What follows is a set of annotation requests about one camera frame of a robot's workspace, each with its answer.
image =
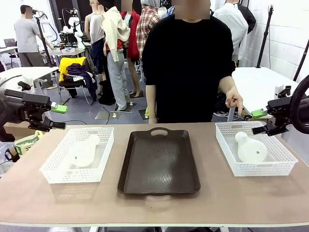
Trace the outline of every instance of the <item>green object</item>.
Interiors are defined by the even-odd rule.
[[[253,111],[251,114],[253,118],[259,118],[259,117],[266,116],[267,112],[264,113],[262,110],[256,110],[256,111]]]
[[[52,109],[53,112],[65,114],[68,111],[68,107],[65,105],[58,105],[56,109]]]

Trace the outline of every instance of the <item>gray t-shirt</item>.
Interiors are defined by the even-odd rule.
[[[14,24],[18,52],[39,52],[36,35],[40,34],[38,25],[32,19],[21,17]]]

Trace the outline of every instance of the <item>brown tray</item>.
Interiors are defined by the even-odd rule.
[[[157,130],[167,135],[152,135]],[[118,182],[120,193],[189,194],[200,187],[188,131],[154,128],[130,134]]]

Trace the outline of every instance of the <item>person's right hand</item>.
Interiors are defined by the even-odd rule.
[[[157,124],[157,123],[158,123],[158,119],[156,119],[156,118],[150,118],[148,123],[149,123],[149,124]]]

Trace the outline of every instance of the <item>white mesh basket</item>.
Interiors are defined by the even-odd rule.
[[[266,134],[253,135],[251,129],[261,126],[263,126],[261,122],[216,123],[216,138],[234,176],[289,175],[298,162],[276,137],[269,137]],[[266,145],[268,154],[264,162],[244,163],[239,159],[235,135],[240,131]]]
[[[112,145],[114,128],[71,129],[58,144],[56,149],[40,168],[50,184],[100,182]],[[78,141],[86,140],[90,135],[97,135],[100,143],[96,147],[95,158],[87,167],[77,167],[69,162],[70,147]]]

